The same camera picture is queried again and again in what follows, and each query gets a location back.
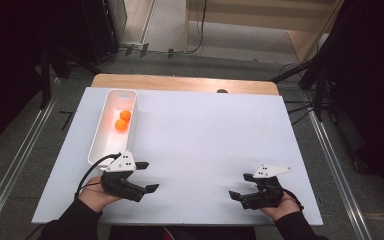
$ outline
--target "white table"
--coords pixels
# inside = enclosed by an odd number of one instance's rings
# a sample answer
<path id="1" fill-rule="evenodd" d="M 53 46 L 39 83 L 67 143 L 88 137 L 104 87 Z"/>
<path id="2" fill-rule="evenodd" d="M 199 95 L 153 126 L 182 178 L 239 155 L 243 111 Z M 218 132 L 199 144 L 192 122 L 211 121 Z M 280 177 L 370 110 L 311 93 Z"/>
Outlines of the white table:
<path id="1" fill-rule="evenodd" d="M 89 169 L 88 152 L 108 88 L 87 88 L 33 217 L 57 219 L 73 201 Z M 271 225 L 260 211 L 243 210 L 229 190 L 248 194 L 243 173 L 263 163 L 289 166 L 279 181 L 305 206 L 311 225 L 323 224 L 307 172 L 279 96 L 138 90 L 138 125 L 132 149 L 150 163 L 129 180 L 159 183 L 140 203 L 108 206 L 103 223 L 131 225 Z"/>

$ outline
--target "white tray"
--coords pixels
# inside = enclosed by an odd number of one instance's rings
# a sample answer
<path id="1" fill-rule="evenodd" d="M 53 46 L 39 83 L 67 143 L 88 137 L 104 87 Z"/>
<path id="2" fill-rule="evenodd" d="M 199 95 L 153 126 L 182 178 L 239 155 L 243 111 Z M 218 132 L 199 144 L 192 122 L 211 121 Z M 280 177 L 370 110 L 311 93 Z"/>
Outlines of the white tray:
<path id="1" fill-rule="evenodd" d="M 99 124 L 89 151 L 88 161 L 94 164 L 99 159 L 116 153 L 131 150 L 137 123 L 136 92 L 132 90 L 113 89 L 108 91 L 102 109 Z M 115 122 L 120 118 L 120 112 L 128 110 L 132 113 L 129 125 L 125 131 L 115 128 Z M 113 159 L 107 159 L 99 164 L 100 168 L 108 166 Z"/>

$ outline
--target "human hand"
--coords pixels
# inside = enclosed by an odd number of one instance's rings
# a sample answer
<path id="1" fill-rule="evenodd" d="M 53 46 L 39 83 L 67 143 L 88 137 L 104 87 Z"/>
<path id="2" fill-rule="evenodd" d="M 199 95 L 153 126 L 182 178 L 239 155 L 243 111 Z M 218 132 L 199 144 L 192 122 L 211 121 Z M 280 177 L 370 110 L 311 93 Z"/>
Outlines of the human hand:
<path id="1" fill-rule="evenodd" d="M 286 216 L 293 212 L 299 212 L 301 211 L 298 207 L 298 204 L 295 202 L 295 199 L 292 198 L 289 194 L 286 192 L 283 192 L 283 197 L 280 200 L 279 206 L 276 208 L 274 207 L 266 207 L 266 208 L 260 208 L 260 210 L 267 214 L 271 219 L 273 219 L 274 222 L 276 222 L 279 218 Z"/>
<path id="2" fill-rule="evenodd" d="M 101 185 L 101 177 L 91 178 L 79 195 L 79 200 L 95 212 L 101 212 L 110 203 L 121 198 L 110 195 L 104 191 Z"/>

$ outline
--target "orange ball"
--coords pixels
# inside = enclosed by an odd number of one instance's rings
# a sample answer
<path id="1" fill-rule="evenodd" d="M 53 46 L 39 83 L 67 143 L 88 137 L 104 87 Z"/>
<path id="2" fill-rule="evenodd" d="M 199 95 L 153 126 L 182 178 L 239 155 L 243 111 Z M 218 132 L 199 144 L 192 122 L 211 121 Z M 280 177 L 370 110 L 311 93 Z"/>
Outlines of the orange ball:
<path id="1" fill-rule="evenodd" d="M 123 110 L 120 113 L 120 118 L 126 121 L 129 121 L 131 117 L 132 117 L 132 114 L 128 110 Z"/>
<path id="2" fill-rule="evenodd" d="M 125 131 L 127 129 L 127 122 L 124 119 L 118 119 L 115 122 L 115 128 L 119 131 Z"/>

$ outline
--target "wire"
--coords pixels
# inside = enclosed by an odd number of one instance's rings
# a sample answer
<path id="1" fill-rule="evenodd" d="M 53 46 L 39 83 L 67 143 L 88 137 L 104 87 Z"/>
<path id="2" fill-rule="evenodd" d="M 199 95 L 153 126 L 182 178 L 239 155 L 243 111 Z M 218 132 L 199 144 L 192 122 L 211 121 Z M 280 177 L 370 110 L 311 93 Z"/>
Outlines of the wire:
<path id="1" fill-rule="evenodd" d="M 85 187 L 89 187 L 89 186 L 93 186 L 93 185 L 98 185 L 98 184 L 101 184 L 101 183 L 103 183 L 103 182 L 101 181 L 101 182 L 97 182 L 97 183 L 86 184 L 86 185 L 84 185 L 83 187 L 81 187 L 80 189 L 83 189 L 83 188 L 85 188 Z"/>
<path id="2" fill-rule="evenodd" d="M 284 192 L 286 192 L 289 196 L 291 196 L 293 199 L 295 199 L 295 203 L 298 205 L 299 209 L 301 210 L 304 210 L 304 206 L 301 204 L 301 202 L 298 200 L 297 196 L 295 196 L 295 194 L 293 194 L 291 191 L 289 191 L 288 189 L 284 189 L 282 188 L 282 190 Z"/>
<path id="3" fill-rule="evenodd" d="M 198 9 L 198 1 L 195 1 L 195 9 Z M 198 11 L 195 11 L 196 13 L 196 29 L 198 30 L 199 36 L 201 36 L 201 30 L 199 29 L 199 21 L 198 21 Z"/>
<path id="4" fill-rule="evenodd" d="M 202 13 L 201 32 L 200 32 L 201 39 L 199 41 L 199 44 L 198 44 L 198 46 L 194 50 L 189 51 L 186 54 L 193 54 L 193 53 L 195 53 L 201 47 L 201 45 L 202 45 L 202 41 L 204 40 L 204 22 L 205 22 L 205 13 L 207 12 L 207 2 L 208 2 L 208 0 L 205 0 L 204 10 L 203 10 L 203 13 Z"/>
<path id="5" fill-rule="evenodd" d="M 290 65 L 299 66 L 299 67 L 302 68 L 302 71 L 306 70 L 305 68 L 302 67 L 302 65 L 301 65 L 300 63 L 288 63 L 288 64 L 283 65 L 283 66 L 279 69 L 279 76 L 280 76 L 280 74 L 282 73 L 282 70 L 283 70 L 285 67 L 290 66 Z"/>
<path id="6" fill-rule="evenodd" d="M 283 101 L 284 103 L 312 103 L 311 101 L 294 101 L 294 100 L 286 100 L 286 101 Z"/>
<path id="7" fill-rule="evenodd" d="M 307 114 L 308 114 L 309 112 L 311 112 L 311 111 L 313 111 L 313 109 L 308 109 L 307 112 L 304 113 L 304 115 L 302 115 L 300 118 L 298 118 L 298 119 L 295 120 L 293 123 L 291 123 L 291 125 L 293 126 L 293 125 L 297 124 L 299 121 L 301 121 L 301 119 L 303 119 L 305 116 L 307 116 Z"/>
<path id="8" fill-rule="evenodd" d="M 299 110 L 302 110 L 304 108 L 308 108 L 309 105 L 305 105 L 305 106 L 302 106 L 302 107 L 299 107 L 299 108 L 295 108 L 295 109 L 292 109 L 292 110 L 288 110 L 288 114 L 291 114 L 291 113 L 294 113 L 294 112 L 297 112 Z"/>
<path id="9" fill-rule="evenodd" d="M 120 53 L 123 53 L 123 52 L 127 52 L 127 49 L 119 50 L 119 51 L 117 51 L 117 52 L 115 52 L 115 53 L 113 53 L 113 54 L 110 54 L 110 55 L 108 55 L 108 56 L 105 56 L 105 57 L 103 57 L 103 58 L 100 58 L 99 60 L 102 60 L 102 61 L 99 62 L 97 65 L 100 65 L 100 64 L 102 64 L 102 63 L 108 61 L 108 59 L 110 59 L 111 57 L 114 57 L 114 56 L 116 56 L 116 55 L 118 55 L 118 54 L 120 54 Z"/>
<path id="10" fill-rule="evenodd" d="M 98 166 L 101 162 L 103 162 L 108 158 L 113 158 L 114 160 L 116 160 L 120 156 L 121 156 L 121 153 L 110 154 L 96 161 L 96 163 L 94 163 L 92 167 L 89 168 L 89 170 L 86 172 L 86 174 L 83 176 L 82 180 L 80 181 L 79 186 L 77 187 L 77 191 L 74 194 L 74 198 L 79 197 L 80 190 L 82 190 L 82 188 L 85 187 L 85 186 L 82 187 L 83 182 L 86 180 L 87 176 L 89 176 L 89 174 L 92 172 L 92 170 L 96 168 L 96 166 Z"/>

